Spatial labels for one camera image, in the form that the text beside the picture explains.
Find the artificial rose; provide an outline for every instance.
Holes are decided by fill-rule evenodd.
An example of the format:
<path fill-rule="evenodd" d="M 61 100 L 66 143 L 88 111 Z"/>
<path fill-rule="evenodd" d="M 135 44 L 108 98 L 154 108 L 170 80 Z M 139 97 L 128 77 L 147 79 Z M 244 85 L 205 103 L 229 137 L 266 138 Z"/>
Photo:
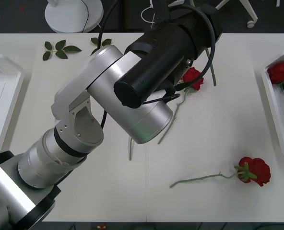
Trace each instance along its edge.
<path fill-rule="evenodd" d="M 284 62 L 268 69 L 272 84 L 279 84 L 284 81 Z"/>
<path fill-rule="evenodd" d="M 265 163 L 264 160 L 260 158 L 250 158 L 250 157 L 244 157 L 239 161 L 240 167 L 245 167 L 245 163 L 248 163 L 248 170 L 249 172 L 253 173 L 257 176 L 256 179 L 249 178 L 246 181 L 243 180 L 243 174 L 238 175 L 238 178 L 244 182 L 249 183 L 251 180 L 258 183 L 261 187 L 263 187 L 263 184 L 266 184 L 270 181 L 271 173 L 270 173 L 270 167 Z"/>
<path fill-rule="evenodd" d="M 185 75 L 182 77 L 184 82 L 193 81 L 200 75 L 200 72 L 196 70 L 194 67 L 190 68 Z M 192 84 L 191 87 L 195 90 L 199 90 L 201 85 L 204 84 L 204 78 L 199 79 L 196 83 Z"/>

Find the silver robot arm segment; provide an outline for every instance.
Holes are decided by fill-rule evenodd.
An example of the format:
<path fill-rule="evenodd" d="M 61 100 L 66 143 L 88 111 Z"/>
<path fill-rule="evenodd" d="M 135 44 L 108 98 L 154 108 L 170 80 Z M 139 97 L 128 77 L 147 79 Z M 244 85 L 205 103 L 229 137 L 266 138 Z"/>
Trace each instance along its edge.
<path fill-rule="evenodd" d="M 139 144 L 156 137 L 172 111 L 163 102 L 132 109 L 123 106 L 114 83 L 139 61 L 115 46 L 105 46 L 55 96 L 51 106 L 57 124 L 24 154 L 0 152 L 0 230 L 30 229 L 53 209 L 56 186 L 103 142 L 104 134 L 91 113 L 92 96 Z M 157 92 L 151 97 L 158 97 Z"/>

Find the black cable cord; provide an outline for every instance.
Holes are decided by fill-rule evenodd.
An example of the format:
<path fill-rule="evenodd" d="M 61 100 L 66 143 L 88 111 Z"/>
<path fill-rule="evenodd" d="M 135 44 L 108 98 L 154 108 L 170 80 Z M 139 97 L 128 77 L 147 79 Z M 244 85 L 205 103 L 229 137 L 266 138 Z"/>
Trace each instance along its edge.
<path fill-rule="evenodd" d="M 205 66 L 205 68 L 203 69 L 203 71 L 200 73 L 200 75 L 189 82 L 186 83 L 181 83 L 175 86 L 176 91 L 180 91 L 182 89 L 185 89 L 189 86 L 191 86 L 192 84 L 196 83 L 198 80 L 200 80 L 205 73 L 208 71 L 212 61 L 213 61 L 213 57 L 214 57 L 214 51 L 215 51 L 215 35 L 214 35 L 214 30 L 213 30 L 213 26 L 211 25 L 211 22 L 209 21 L 209 19 L 207 18 L 207 16 L 198 8 L 195 8 L 193 6 L 190 5 L 178 5 L 178 6 L 174 6 L 170 8 L 170 11 L 174 11 L 174 10 L 179 10 L 179 9 L 186 9 L 186 10 L 191 10 L 192 12 L 194 12 L 195 14 L 198 14 L 201 18 L 203 18 L 203 20 L 206 22 L 209 33 L 210 33 L 210 37 L 211 37 L 211 51 L 210 51 L 210 56 L 208 59 L 208 62 Z"/>
<path fill-rule="evenodd" d="M 254 230 L 258 230 L 258 229 L 261 229 L 263 227 L 270 227 L 270 226 L 284 226 L 284 224 L 265 224 L 265 225 L 262 224 L 262 225 L 260 225 L 256 228 L 254 228 Z"/>
<path fill-rule="evenodd" d="M 99 35 L 98 35 L 98 43 L 97 43 L 97 49 L 100 49 L 100 46 L 102 44 L 102 37 L 103 37 L 103 32 L 104 32 L 104 29 L 105 29 L 105 25 L 111 15 L 111 13 L 113 12 L 113 10 L 115 9 L 115 7 L 117 6 L 117 4 L 120 2 L 121 0 L 115 0 L 110 9 L 108 10 L 107 12 L 107 15 L 105 16 L 105 19 L 103 20 L 103 24 L 102 24 L 102 28 L 100 28 L 100 31 L 99 31 Z"/>
<path fill-rule="evenodd" d="M 83 0 L 81 0 L 81 1 L 83 2 L 83 4 L 84 4 L 85 7 L 86 7 L 86 10 L 88 11 L 88 17 L 86 18 L 86 22 L 85 22 L 84 27 L 83 27 L 83 30 L 82 30 L 82 33 L 83 33 L 83 31 L 84 31 L 84 29 L 85 29 L 85 26 L 86 26 L 86 24 L 88 23 L 90 13 L 89 13 L 89 8 L 88 8 L 88 6 L 85 4 L 85 2 L 84 2 Z"/>
<path fill-rule="evenodd" d="M 197 230 L 200 230 L 200 228 L 201 228 L 202 224 L 203 224 L 203 223 L 200 223 L 200 225 L 198 226 L 198 229 L 197 229 Z"/>
<path fill-rule="evenodd" d="M 72 171 L 69 171 L 65 176 L 63 176 L 57 183 L 55 183 L 55 185 L 60 184 L 62 181 L 64 181 L 70 174 Z"/>
<path fill-rule="evenodd" d="M 105 29 L 105 25 L 109 19 L 109 16 L 111 15 L 111 13 L 113 12 L 113 10 L 115 9 L 115 7 L 117 6 L 117 4 L 120 2 L 121 0 L 115 0 L 110 9 L 107 12 L 107 15 L 105 16 L 105 19 L 103 20 L 103 24 L 102 27 L 100 28 L 99 34 L 98 34 L 98 43 L 97 43 L 97 49 L 100 49 L 100 46 L 102 44 L 102 37 L 103 37 L 103 32 Z M 104 128 L 105 126 L 105 122 L 106 122 L 106 118 L 107 118 L 107 112 L 106 110 L 104 110 L 104 114 L 103 114 L 103 118 L 102 118 L 102 123 L 100 124 L 101 128 Z"/>
<path fill-rule="evenodd" d="M 170 95 L 170 96 L 166 96 L 166 97 L 162 97 L 162 98 L 157 98 L 157 99 L 154 99 L 154 100 L 151 100 L 151 101 L 146 101 L 143 104 L 150 104 L 150 103 L 164 101 L 164 100 L 172 101 L 172 100 L 174 100 L 174 99 L 176 99 L 178 97 L 180 97 L 180 93 L 176 93 L 176 94 L 173 94 L 173 95 Z"/>
<path fill-rule="evenodd" d="M 225 226 L 227 225 L 227 222 L 221 227 L 220 230 L 223 230 L 225 228 Z"/>
<path fill-rule="evenodd" d="M 105 122 L 106 122 L 106 118 L 107 118 L 107 111 L 104 110 L 104 114 L 103 114 L 103 118 L 102 118 L 102 123 L 100 124 L 101 128 L 104 128 Z"/>
<path fill-rule="evenodd" d="M 72 230 L 72 229 L 76 230 L 76 225 L 75 225 L 75 224 L 73 224 L 73 225 L 70 227 L 69 230 Z"/>

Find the chair wheel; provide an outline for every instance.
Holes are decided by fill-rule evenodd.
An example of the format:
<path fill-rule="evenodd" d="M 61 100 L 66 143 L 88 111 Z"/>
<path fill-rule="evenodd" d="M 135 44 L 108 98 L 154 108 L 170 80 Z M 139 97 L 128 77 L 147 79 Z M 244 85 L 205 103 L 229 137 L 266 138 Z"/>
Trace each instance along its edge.
<path fill-rule="evenodd" d="M 255 26 L 255 22 L 253 22 L 253 21 L 249 21 L 249 22 L 247 23 L 247 27 L 248 27 L 249 29 L 253 28 L 254 26 Z"/>

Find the white container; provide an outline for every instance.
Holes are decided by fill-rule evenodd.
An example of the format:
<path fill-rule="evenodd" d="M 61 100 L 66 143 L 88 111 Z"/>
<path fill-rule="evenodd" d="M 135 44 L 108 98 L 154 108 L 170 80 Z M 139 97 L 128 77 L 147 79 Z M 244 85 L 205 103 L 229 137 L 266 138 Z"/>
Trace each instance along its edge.
<path fill-rule="evenodd" d="M 284 62 L 284 52 L 272 58 L 272 60 L 265 65 L 261 70 L 261 76 L 266 89 L 280 147 L 284 155 L 284 91 L 281 86 L 272 85 L 267 72 L 268 68 L 281 62 Z"/>
<path fill-rule="evenodd" d="M 19 65 L 0 54 L 0 150 L 24 77 Z"/>

